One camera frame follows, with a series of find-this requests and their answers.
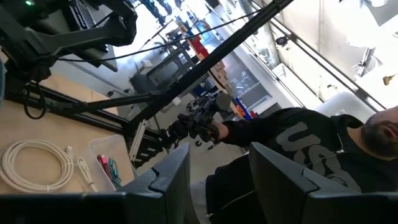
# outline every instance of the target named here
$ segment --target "black cable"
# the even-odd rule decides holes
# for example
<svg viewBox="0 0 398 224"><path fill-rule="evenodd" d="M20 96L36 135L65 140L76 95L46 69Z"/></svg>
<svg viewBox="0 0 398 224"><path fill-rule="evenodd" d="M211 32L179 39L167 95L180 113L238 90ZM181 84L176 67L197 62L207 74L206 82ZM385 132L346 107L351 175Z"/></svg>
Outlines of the black cable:
<svg viewBox="0 0 398 224"><path fill-rule="evenodd" d="M174 149L176 149L178 147L178 145L180 144L181 139L178 139L175 143L174 143Z"/></svg>
<svg viewBox="0 0 398 224"><path fill-rule="evenodd" d="M95 25L93 25L92 28L98 27L98 25L100 25L101 23L103 23L107 18L111 17L113 12L109 13L108 15L106 15L104 18L102 18L102 20L100 20L99 22L97 22Z"/></svg>
<svg viewBox="0 0 398 224"><path fill-rule="evenodd" d="M39 97L40 97L39 98L39 102L40 102L42 111L41 111L40 115L37 116L37 117L32 116L30 114L30 112L28 110L28 104L29 104L29 99L30 99L30 86L28 84L26 86L26 97L25 97L25 102L24 102L24 111L25 111L26 116L28 116L30 119L40 119L40 118L44 117L44 115L47 112L47 106L45 105L44 94L43 94L43 91L42 91L42 89L41 89L41 87L40 87L38 82L35 84L35 87L37 89L37 92L39 93Z"/></svg>
<svg viewBox="0 0 398 224"><path fill-rule="evenodd" d="M156 128L158 129L158 131L160 131L160 124L159 124L159 121L158 121L157 118L156 118L156 115L153 117L153 119L154 119L154 121L155 121Z"/></svg>
<svg viewBox="0 0 398 224"><path fill-rule="evenodd" d="M133 52L133 53L126 54L126 55L122 55L122 56L118 56L118 57L104 58L104 59L88 59L88 60L76 60L76 59L60 58L59 60L60 60L60 61L64 61L64 62L105 62L105 61L108 61L108 60L116 60L116 59L120 59L120 58L124 58L124 57L128 57L128 56L133 56L133 55L141 54L141 53L144 53L144 52L147 52L147 51L150 51L150 50L155 50L155 49L159 49L159 48L162 48L162 47L166 47L166 46L168 46L168 45L173 45L173 44L175 44L175 43L177 43L177 42L180 42L181 40L191 39L191 38L193 38L193 37L196 37L196 36L202 35L202 34L204 34L204 33L207 33L207 32L209 32L209 31L218 29L218 28L220 28L220 27L227 26L228 24L234 23L234 22L236 22L236 21L238 21L238 20L240 20L240 19L244 19L244 18L246 18L246 17L249 17L249 16L251 16L251 15L253 15L253 14L258 13L259 11L261 11L261 9L256 10L256 11L254 11L254 12L251 12L251 13L249 13L249 14L246 14L246 15L244 15L244 16L241 16L241 17L239 17L239 18L233 19L233 20L231 20L231 21L229 21L229 22L226 22L226 23L224 23L224 24L215 26L215 27L213 27L213 28L211 28L211 29L208 29L208 30L199 32L198 34L195 34L195 35L192 35L192 36L189 36L189 37L184 37L184 38L181 38L181 39L178 39L178 40L175 40L175 41L171 41L171 42L169 42L169 43L167 43L167 44L164 44L164 45L152 47L152 48L145 49L145 50L139 50L139 51L137 51L137 52Z"/></svg>

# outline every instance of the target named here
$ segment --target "wooden desk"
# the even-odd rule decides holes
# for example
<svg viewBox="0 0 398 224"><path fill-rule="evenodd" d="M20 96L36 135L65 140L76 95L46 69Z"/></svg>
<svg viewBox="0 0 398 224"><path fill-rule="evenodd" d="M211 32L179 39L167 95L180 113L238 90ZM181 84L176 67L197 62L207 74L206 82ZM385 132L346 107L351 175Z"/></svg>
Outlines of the wooden desk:
<svg viewBox="0 0 398 224"><path fill-rule="evenodd" d="M96 98L99 95L76 83L70 84L71 82L68 81L61 82L60 80L62 79L57 78L54 79L56 80L54 82L52 82L52 80L53 79L49 80L46 85L51 87L59 86L62 93L74 94L75 96L73 97L79 100ZM38 113L38 111L35 111L33 108L29 109L33 113ZM0 154L17 141L25 139L43 139L50 141L62 149L66 146L71 146L75 156L82 156L86 159L86 155L89 152L90 141L115 135L112 132L51 113L47 113L40 120L33 120L25 115L22 105L10 101L4 101L2 103L0 108L0 124L0 136L2 136L0 138ZM123 151L123 153L118 152L117 154L111 153L107 156L112 157L118 163L119 175L123 185L134 180L127 151ZM39 149L21 151L16 158L16 164L16 170L23 178L37 184L45 185L54 182L61 172L61 167L56 157ZM90 167L91 175L95 184L101 190L101 186L103 186L102 174L100 174L100 172L93 172L93 168L95 167ZM71 181L60 190L60 192L89 191L90 189L85 187L84 183L81 182L79 175L76 175L76 170ZM20 192L12 189L0 179L0 194L13 193L18 194Z"/></svg>

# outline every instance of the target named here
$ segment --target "cable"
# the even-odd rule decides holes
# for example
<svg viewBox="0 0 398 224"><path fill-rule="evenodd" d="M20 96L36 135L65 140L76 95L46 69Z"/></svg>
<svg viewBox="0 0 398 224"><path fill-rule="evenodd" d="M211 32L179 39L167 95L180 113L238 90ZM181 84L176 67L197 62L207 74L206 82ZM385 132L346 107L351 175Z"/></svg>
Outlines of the cable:
<svg viewBox="0 0 398 224"><path fill-rule="evenodd" d="M159 121L158 121L158 120L157 120L157 118L156 118L156 115L155 115L155 116L153 116L152 118L153 118L153 119L154 119L154 121L155 121L155 125L156 125L156 128L157 128L157 130L158 130L158 131L160 131L160 129L161 129L161 128L160 128Z"/></svg>
<svg viewBox="0 0 398 224"><path fill-rule="evenodd" d="M249 13L249 14L246 14L246 15L244 15L244 16L241 16L241 17L239 17L239 18L236 18L236 19L233 19L233 20L231 20L231 21L229 21L229 22L226 22L226 23L224 23L224 24L215 26L215 27L213 27L213 28L211 28L211 29L208 29L208 30L199 32L198 34L195 34L195 35L191 35L191 36L189 36L189 37L184 37L184 38L181 38L181 39L178 39L178 40L171 41L171 42L169 42L169 43L167 43L167 44L164 44L164 45L152 47L152 48L145 49L145 50L139 50L139 51L137 51L137 52L133 52L133 53L126 54L126 55L122 55L122 56L118 56L118 57L104 58L104 59L88 59L88 60L75 60L75 59L60 58L60 59L58 59L58 60L64 61L64 62L105 62L105 61L108 61L108 60L116 60L116 59L120 59L120 58L124 58L124 57L128 57L128 56L133 56L133 55L141 54L141 53L143 53L143 52L147 52L147 51L150 51L150 50L155 50L155 49L159 49L159 48L162 48L162 47L166 47L166 46L168 46L168 45L173 45L173 44L175 44L175 43L177 43L177 42L180 42L181 40L191 39L191 38L193 38L193 37L196 37L196 36L202 35L202 34L204 34L204 33L207 33L207 32L209 32L209 31L218 29L218 28L220 28L220 27L227 26L228 24L234 23L234 22L236 22L236 21L238 21L238 20L240 20L240 19L244 19L244 18L246 18L246 17L249 17L249 16L251 16L251 15L253 15L253 14L258 13L258 12L261 11L261 10L262 10L262 9L256 10L256 11L254 11L254 12L251 12L251 13Z"/></svg>
<svg viewBox="0 0 398 224"><path fill-rule="evenodd" d="M40 97L39 102L40 102L42 111L41 111L40 115L37 117L32 116L30 114L29 109L28 109L29 98L30 98L30 86L29 86L29 84L26 85L26 87L25 87L26 88L26 97L25 97L25 102L24 102L24 111L25 111L26 116L28 116L30 119L40 119L40 118L44 117L44 115L47 112L47 106L45 105L44 94L43 94L43 91L38 82L36 82L35 87L36 87L37 91L39 92L39 97Z"/></svg>
<svg viewBox="0 0 398 224"><path fill-rule="evenodd" d="M98 192L98 189L96 188L93 178L91 177L90 169L88 168L87 162L82 158L79 157L77 159L77 166L79 167L81 173L83 174L83 177L85 178L87 184L93 189L94 192Z"/></svg>
<svg viewBox="0 0 398 224"><path fill-rule="evenodd" d="M174 143L174 149L176 149L178 147L178 145L180 144L181 139L178 139L175 143Z"/></svg>
<svg viewBox="0 0 398 224"><path fill-rule="evenodd" d="M99 22L97 22L95 25L93 25L92 28L98 27L98 25L100 25L101 23L103 23L107 18L111 17L113 12L109 13L108 15L106 15L104 18L102 18L102 20L100 20Z"/></svg>
<svg viewBox="0 0 398 224"><path fill-rule="evenodd" d="M15 169L15 159L18 152L24 148L37 148L43 149L51 154L53 154L59 161L61 165L61 175L59 179L50 185L39 185L29 182L23 179ZM12 146L10 146L4 154L1 156L1 168L0 168L0 178L10 185L12 188L25 193L49 193L54 192L68 183L73 175L73 156L70 156L59 147L53 145L51 142L39 140L39 139L29 139L24 141L19 141Z"/></svg>
<svg viewBox="0 0 398 224"><path fill-rule="evenodd" d="M122 187L122 179L119 177L118 165L114 159L108 159L109 171L111 173L111 182L116 189Z"/></svg>
<svg viewBox="0 0 398 224"><path fill-rule="evenodd" d="M221 210L224 209L224 208L226 208L226 207L228 207L228 206L231 205L232 203L234 203L234 202L236 202L236 201L238 201L238 200L241 200L242 198L244 198L244 197L246 197L246 196L248 196L248 195L250 195L250 194L253 194L253 193L256 193L256 190L252 190L252 191L250 191L249 193L246 193L246 194L244 194L244 195L242 195L242 196L240 196L240 197L238 197L238 198L236 198L236 199L234 199L234 200L228 202L226 205L224 205L224 207L221 208Z"/></svg>

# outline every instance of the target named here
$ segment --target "white cable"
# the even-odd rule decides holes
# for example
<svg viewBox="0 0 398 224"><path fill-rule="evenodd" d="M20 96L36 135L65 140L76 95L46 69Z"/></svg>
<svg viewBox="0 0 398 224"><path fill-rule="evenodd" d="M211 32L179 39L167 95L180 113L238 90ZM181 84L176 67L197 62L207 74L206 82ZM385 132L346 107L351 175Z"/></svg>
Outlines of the white cable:
<svg viewBox="0 0 398 224"><path fill-rule="evenodd" d="M59 179L49 185L39 185L28 180L23 179L15 170L15 159L19 151L23 148L37 148L45 150L53 154L61 165L61 175ZM1 157L0 178L12 188L25 193L48 193L54 192L65 186L73 175L73 161L72 158L59 147L53 145L51 142L29 139L19 141L6 149Z"/></svg>
<svg viewBox="0 0 398 224"><path fill-rule="evenodd" d="M79 167L83 177L87 181L87 184L93 189L94 192L98 192L98 189L95 187L93 178L91 177L90 169L88 168L87 162L82 158L79 157L77 159L77 166Z"/></svg>

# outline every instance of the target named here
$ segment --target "red object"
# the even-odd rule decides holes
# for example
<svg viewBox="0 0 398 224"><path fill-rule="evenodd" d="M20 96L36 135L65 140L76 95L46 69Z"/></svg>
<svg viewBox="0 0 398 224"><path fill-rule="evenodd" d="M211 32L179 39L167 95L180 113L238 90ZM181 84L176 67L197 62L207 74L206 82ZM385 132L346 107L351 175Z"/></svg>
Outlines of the red object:
<svg viewBox="0 0 398 224"><path fill-rule="evenodd" d="M105 174L111 178L111 171L109 169L108 159L104 155L98 155L97 160L101 165L102 169L105 171Z"/></svg>
<svg viewBox="0 0 398 224"><path fill-rule="evenodd" d="M257 116L257 114L256 114L254 111L250 111L250 116L251 116L252 118L255 118L255 117Z"/></svg>
<svg viewBox="0 0 398 224"><path fill-rule="evenodd" d="M190 42L192 44L192 47L197 52L197 54L202 54L204 57L209 56L209 52L207 51L205 46L203 46L203 44L201 44L199 38L193 38L192 40L190 40Z"/></svg>
<svg viewBox="0 0 398 224"><path fill-rule="evenodd" d="M239 113L241 116L244 116L244 110L242 109L241 106L236 105L236 109L237 109L238 113Z"/></svg>

